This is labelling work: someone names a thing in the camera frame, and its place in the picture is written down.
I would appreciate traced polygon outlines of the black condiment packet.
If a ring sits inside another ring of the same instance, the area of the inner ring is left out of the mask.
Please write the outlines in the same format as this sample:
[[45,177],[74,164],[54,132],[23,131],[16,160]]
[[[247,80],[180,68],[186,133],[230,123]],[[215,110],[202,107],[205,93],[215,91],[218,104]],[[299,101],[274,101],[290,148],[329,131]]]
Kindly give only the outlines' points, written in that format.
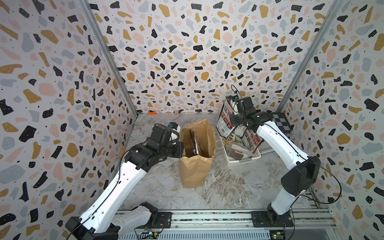
[[192,141],[193,156],[200,155],[201,149],[200,149],[200,146],[198,144],[195,132],[190,130],[190,136],[191,136],[191,141]]
[[236,105],[237,104],[233,101],[232,96],[226,97],[216,124],[217,131],[222,138],[227,139],[236,129],[236,127],[233,126],[230,118],[231,115],[237,115],[239,112]]

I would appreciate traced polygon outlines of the white plastic basket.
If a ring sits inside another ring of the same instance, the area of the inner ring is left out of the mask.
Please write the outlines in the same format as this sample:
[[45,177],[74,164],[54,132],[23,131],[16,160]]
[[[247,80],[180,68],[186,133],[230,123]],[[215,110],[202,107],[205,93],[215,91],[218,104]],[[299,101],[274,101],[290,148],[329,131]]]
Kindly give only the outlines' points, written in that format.
[[222,137],[221,141],[228,167],[254,163],[262,156],[259,150],[252,153],[244,145],[242,138],[235,133],[232,133],[227,139]]

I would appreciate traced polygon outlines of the clear bag red packet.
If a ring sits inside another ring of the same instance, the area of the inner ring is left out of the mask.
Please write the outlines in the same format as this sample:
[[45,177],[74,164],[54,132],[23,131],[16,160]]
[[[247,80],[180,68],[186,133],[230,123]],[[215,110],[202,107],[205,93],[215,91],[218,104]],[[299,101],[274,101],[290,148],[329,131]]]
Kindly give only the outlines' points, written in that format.
[[250,159],[253,157],[253,153],[250,152],[243,144],[236,142],[227,142],[226,154],[230,162],[234,161],[243,161],[245,159]]

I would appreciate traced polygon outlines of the brown paper bag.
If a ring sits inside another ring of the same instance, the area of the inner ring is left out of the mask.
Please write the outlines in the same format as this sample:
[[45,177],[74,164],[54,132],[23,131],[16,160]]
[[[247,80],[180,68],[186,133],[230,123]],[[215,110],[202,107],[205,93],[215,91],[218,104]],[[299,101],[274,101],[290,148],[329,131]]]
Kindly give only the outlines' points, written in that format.
[[[193,156],[190,130],[194,131],[200,146],[200,155]],[[210,171],[216,152],[216,135],[207,119],[203,119],[181,130],[181,141],[185,145],[183,156],[179,158],[179,174],[185,189],[203,186]]]

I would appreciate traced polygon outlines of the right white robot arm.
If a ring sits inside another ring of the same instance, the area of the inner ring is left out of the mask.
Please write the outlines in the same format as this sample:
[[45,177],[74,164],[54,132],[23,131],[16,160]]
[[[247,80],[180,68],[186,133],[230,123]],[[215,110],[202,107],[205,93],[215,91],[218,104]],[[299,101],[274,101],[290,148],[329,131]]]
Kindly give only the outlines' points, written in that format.
[[274,113],[258,112],[249,97],[227,97],[232,126],[245,126],[267,142],[283,160],[288,172],[281,178],[282,189],[268,205],[257,213],[255,222],[260,227],[292,227],[289,219],[293,204],[317,180],[320,168],[318,157],[300,150],[282,131],[282,122]]

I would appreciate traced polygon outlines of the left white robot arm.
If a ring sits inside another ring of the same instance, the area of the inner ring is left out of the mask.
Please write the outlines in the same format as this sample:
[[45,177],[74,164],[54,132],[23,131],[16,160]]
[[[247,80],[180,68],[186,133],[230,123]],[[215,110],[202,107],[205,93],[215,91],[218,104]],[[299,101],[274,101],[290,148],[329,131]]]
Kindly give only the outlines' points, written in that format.
[[181,158],[184,143],[180,140],[181,127],[171,122],[167,126],[155,124],[151,136],[131,147],[119,161],[119,170],[99,198],[79,217],[66,223],[69,240],[117,240],[137,228],[165,227],[158,217],[158,208],[144,202],[131,211],[117,215],[117,211],[134,186],[156,164],[167,158]]

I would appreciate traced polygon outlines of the black white checkerboard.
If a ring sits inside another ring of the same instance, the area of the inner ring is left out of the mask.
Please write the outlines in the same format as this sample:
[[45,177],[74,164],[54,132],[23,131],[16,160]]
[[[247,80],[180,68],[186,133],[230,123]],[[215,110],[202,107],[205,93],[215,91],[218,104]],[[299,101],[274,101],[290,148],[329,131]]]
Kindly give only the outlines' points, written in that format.
[[272,114],[272,121],[278,126],[278,128],[284,133],[284,134],[290,134],[292,131],[292,127],[287,120],[284,113],[271,113]]

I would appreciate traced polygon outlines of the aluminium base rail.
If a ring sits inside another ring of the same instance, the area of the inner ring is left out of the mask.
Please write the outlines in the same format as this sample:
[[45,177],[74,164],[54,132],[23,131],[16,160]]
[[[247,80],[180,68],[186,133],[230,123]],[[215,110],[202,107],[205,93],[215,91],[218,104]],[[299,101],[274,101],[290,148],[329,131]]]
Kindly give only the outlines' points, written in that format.
[[286,224],[269,225],[261,210],[165,210],[154,227],[121,240],[340,240],[327,209],[294,209]]

